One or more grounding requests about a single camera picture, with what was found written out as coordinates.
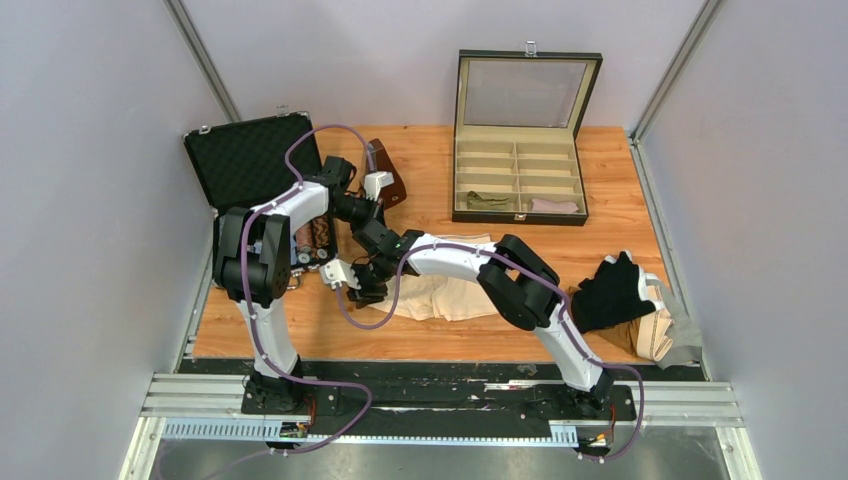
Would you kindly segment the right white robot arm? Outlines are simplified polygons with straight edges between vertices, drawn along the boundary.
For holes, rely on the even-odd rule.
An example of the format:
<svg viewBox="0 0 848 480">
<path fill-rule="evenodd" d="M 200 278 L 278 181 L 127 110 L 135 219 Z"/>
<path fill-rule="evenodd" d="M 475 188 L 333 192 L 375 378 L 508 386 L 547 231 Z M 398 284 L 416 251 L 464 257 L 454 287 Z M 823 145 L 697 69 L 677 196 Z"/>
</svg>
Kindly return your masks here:
<svg viewBox="0 0 848 480">
<path fill-rule="evenodd" d="M 479 285 L 500 316 L 533 333 L 571 390 L 571 403 L 584 417 L 596 417 L 611 403 L 612 380 L 570 317 L 570 300 L 559 277 L 525 242 L 505 235 L 498 242 L 466 243 L 418 230 L 400 235 L 378 220 L 351 230 L 369 261 L 353 273 L 357 289 L 349 299 L 382 299 L 385 283 L 404 275 L 446 276 Z"/>
</svg>

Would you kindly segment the olive green white underwear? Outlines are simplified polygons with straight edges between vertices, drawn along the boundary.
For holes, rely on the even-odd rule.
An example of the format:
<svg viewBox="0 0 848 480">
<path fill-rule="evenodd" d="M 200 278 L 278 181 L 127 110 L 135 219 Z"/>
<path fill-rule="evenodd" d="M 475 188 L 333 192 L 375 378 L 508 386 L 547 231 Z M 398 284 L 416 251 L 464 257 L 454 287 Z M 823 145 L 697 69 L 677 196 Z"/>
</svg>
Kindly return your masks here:
<svg viewBox="0 0 848 480">
<path fill-rule="evenodd" d="M 512 211 L 514 199 L 511 196 L 494 195 L 469 191 L 465 202 L 469 210 L 478 211 Z"/>
</svg>

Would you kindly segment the beige underwear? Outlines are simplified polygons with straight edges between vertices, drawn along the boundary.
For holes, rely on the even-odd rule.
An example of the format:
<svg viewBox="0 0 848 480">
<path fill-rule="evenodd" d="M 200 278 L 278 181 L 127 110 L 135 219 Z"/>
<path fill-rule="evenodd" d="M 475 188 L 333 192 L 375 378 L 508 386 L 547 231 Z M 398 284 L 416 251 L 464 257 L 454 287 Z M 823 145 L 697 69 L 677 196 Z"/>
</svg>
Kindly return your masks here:
<svg viewBox="0 0 848 480">
<path fill-rule="evenodd" d="M 495 315 L 497 310 L 476 283 L 444 275 L 403 275 L 394 316 L 423 321 L 462 321 Z"/>
</svg>

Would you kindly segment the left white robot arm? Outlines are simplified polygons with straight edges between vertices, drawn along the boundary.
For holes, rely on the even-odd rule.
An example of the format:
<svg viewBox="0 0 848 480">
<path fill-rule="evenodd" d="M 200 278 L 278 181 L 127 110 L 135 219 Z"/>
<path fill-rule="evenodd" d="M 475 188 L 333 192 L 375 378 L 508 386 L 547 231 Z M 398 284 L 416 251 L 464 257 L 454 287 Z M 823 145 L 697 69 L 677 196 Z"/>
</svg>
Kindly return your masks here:
<svg viewBox="0 0 848 480">
<path fill-rule="evenodd" d="M 386 164 L 366 173 L 360 189 L 351 192 L 354 173 L 352 163 L 329 157 L 319 173 L 297 175 L 278 197 L 251 208 L 234 207 L 223 220 L 213 278 L 241 309 L 249 328 L 255 355 L 250 394 L 268 397 L 283 413 L 298 411 L 307 390 L 282 304 L 296 231 L 323 216 L 349 225 L 368 263 L 330 260 L 322 268 L 332 286 L 347 284 L 350 298 L 364 305 L 384 299 L 385 284 L 399 262 L 399 237 L 386 226 L 384 210 L 404 199 L 404 193 L 392 191 L 402 180 Z"/>
</svg>

